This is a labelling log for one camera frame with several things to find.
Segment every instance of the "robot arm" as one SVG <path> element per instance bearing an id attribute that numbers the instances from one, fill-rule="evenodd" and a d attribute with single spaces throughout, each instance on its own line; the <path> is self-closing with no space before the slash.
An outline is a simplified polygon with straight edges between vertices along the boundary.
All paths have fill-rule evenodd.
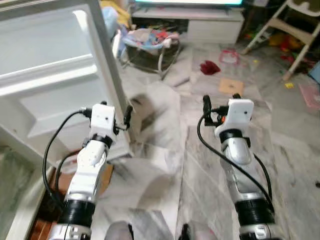
<path id="1" fill-rule="evenodd" d="M 124 116 L 124 126 L 115 121 L 115 107 L 95 104 L 87 111 L 91 119 L 89 141 L 77 156 L 77 169 L 64 199 L 64 208 L 49 240 L 91 239 L 92 216 L 95 212 L 100 175 L 106 166 L 108 151 L 116 141 L 119 129 L 129 127 L 132 107 Z"/>
<path id="2" fill-rule="evenodd" d="M 203 97 L 204 114 L 211 110 L 209 96 Z M 206 126 L 215 126 L 214 135 L 220 138 L 221 151 L 230 161 L 244 170 L 262 185 L 263 179 L 257 172 L 257 161 L 250 149 L 250 139 L 244 137 L 247 131 L 254 103 L 248 99 L 230 99 L 228 106 L 217 108 L 217 122 L 210 115 Z M 261 188 L 233 165 L 221 158 L 231 199 L 238 213 L 241 240 L 283 240 L 281 229 L 275 223 L 274 210 Z"/>

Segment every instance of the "white cabinet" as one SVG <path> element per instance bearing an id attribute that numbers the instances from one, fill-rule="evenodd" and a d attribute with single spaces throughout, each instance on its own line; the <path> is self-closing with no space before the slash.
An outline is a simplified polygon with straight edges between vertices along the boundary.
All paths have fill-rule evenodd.
<path id="1" fill-rule="evenodd" d="M 189 20 L 188 40 L 201 43 L 235 44 L 242 21 Z"/>
<path id="2" fill-rule="evenodd" d="M 98 0 L 0 3 L 0 141 L 38 168 L 54 131 L 80 107 L 107 101 L 122 123 L 127 101 L 108 39 Z M 79 149 L 89 130 L 87 118 L 73 117 L 52 145 L 49 163 Z M 120 132 L 109 159 L 130 153 L 129 142 Z M 24 227 L 12 225 L 7 239 L 27 234 L 44 192 L 40 177 L 35 171 L 21 200 L 20 209 L 28 210 L 16 218 L 23 221 L 13 221 Z"/>

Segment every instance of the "pink object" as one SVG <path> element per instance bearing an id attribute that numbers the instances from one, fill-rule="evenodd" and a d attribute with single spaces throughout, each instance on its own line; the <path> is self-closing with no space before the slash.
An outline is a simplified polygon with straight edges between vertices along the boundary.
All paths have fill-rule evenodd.
<path id="1" fill-rule="evenodd" d="M 305 104 L 309 108 L 320 109 L 319 86 L 315 84 L 299 84 Z"/>
<path id="2" fill-rule="evenodd" d="M 219 61 L 221 63 L 236 65 L 239 63 L 239 55 L 233 48 L 225 49 L 220 53 Z"/>

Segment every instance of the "cable connector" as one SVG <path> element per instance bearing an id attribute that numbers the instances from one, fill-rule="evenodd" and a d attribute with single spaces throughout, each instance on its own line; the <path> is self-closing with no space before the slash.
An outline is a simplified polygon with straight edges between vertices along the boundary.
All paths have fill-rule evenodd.
<path id="1" fill-rule="evenodd" d="M 124 112 L 123 124 L 114 123 L 113 132 L 115 135 L 119 134 L 119 130 L 126 131 L 130 128 L 131 113 L 133 109 L 134 108 L 131 105 L 128 105 Z"/>
<path id="2" fill-rule="evenodd" d="M 80 111 L 80 113 L 83 114 L 86 118 L 91 119 L 92 108 L 89 108 L 89 107 L 81 107 L 79 111 Z"/>
<path id="3" fill-rule="evenodd" d="M 215 112 L 218 115 L 226 116 L 228 114 L 228 110 L 229 110 L 229 106 L 220 106 L 220 107 L 215 109 Z"/>

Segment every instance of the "white high chair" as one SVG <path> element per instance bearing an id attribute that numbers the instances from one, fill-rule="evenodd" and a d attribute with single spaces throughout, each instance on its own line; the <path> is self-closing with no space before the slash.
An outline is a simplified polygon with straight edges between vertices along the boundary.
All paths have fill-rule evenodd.
<path id="1" fill-rule="evenodd" d="M 304 43 L 304 47 L 302 48 L 301 52 L 295 59 L 294 63 L 291 65 L 289 70 L 285 73 L 282 77 L 284 81 L 287 81 L 291 75 L 294 73 L 296 67 L 303 59 L 304 55 L 308 51 L 310 45 L 317 37 L 320 32 L 320 21 L 317 22 L 317 25 L 313 31 L 313 33 L 309 33 L 303 31 L 299 28 L 296 28 L 285 21 L 277 18 L 279 14 L 286 8 L 289 7 L 294 9 L 302 14 L 309 15 L 311 17 L 318 17 L 320 16 L 320 0 L 287 0 L 284 4 L 276 11 L 276 13 L 272 16 L 272 18 L 267 22 L 266 25 L 259 31 L 259 33 L 254 37 L 254 39 L 249 43 L 249 45 L 241 52 L 241 54 L 247 54 L 251 48 L 254 46 L 255 42 L 261 37 L 261 35 L 267 30 L 268 27 L 280 29 L 282 31 L 291 34 L 292 36 L 296 37 L 300 41 Z"/>

